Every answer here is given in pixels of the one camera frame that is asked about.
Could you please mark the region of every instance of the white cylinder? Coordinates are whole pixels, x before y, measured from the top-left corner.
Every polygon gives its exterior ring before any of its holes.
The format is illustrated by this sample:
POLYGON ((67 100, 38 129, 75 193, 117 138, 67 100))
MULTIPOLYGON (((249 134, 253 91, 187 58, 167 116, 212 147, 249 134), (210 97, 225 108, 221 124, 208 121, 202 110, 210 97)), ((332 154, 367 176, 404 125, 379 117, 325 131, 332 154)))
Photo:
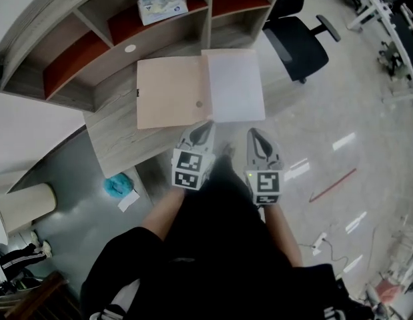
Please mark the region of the white cylinder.
POLYGON ((56 206, 55 194, 48 184, 0 197, 0 214, 7 233, 53 211, 56 206))

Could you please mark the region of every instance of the tissue box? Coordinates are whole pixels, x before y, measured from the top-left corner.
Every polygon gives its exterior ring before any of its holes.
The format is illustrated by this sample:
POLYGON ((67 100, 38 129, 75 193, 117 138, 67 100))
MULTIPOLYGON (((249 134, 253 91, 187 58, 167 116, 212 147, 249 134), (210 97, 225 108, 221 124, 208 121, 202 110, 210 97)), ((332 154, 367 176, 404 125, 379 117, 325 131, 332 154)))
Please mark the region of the tissue box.
POLYGON ((138 0, 138 11, 143 25, 149 25, 187 13, 187 0, 138 0))

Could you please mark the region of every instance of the white paper scrap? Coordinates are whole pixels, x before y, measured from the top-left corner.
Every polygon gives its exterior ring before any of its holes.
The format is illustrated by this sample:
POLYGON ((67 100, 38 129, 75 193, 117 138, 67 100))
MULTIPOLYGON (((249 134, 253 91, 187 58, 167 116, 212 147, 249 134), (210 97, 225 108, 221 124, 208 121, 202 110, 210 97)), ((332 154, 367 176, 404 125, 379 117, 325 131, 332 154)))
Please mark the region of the white paper scrap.
POLYGON ((125 212, 130 205, 132 205, 138 200, 138 198, 139 194, 136 193, 136 191, 133 189, 130 194, 128 194, 120 201, 118 205, 119 209, 121 209, 122 212, 125 212))

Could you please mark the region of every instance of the white sneaker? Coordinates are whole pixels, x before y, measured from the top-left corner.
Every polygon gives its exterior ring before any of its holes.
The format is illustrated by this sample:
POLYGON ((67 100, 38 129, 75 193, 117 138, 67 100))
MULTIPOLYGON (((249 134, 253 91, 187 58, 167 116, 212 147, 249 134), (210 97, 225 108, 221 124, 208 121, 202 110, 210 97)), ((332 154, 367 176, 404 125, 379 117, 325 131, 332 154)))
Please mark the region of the white sneaker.
POLYGON ((46 242, 46 241, 43 242, 42 250, 43 250, 43 252, 45 253, 45 255, 48 259, 50 259, 52 257, 52 248, 51 248, 51 245, 48 242, 46 242))
POLYGON ((35 245, 36 248, 40 248, 39 237, 34 231, 31 232, 31 242, 35 245))

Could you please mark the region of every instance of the foot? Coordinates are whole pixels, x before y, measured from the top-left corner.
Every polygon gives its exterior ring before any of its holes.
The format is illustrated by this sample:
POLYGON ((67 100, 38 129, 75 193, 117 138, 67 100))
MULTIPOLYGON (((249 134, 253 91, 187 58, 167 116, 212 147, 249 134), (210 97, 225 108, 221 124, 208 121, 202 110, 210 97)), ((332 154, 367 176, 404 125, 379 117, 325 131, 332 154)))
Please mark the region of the foot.
POLYGON ((48 259, 50 259, 52 257, 52 248, 51 248, 51 245, 48 242, 46 242, 46 241, 43 242, 42 250, 43 250, 43 252, 45 253, 45 255, 48 259))
POLYGON ((40 248, 39 237, 34 231, 31 232, 31 242, 35 245, 36 248, 40 248))
POLYGON ((228 155, 231 159, 233 159, 235 152, 236 149, 232 146, 231 143, 226 143, 226 145, 222 149, 222 155, 228 155))

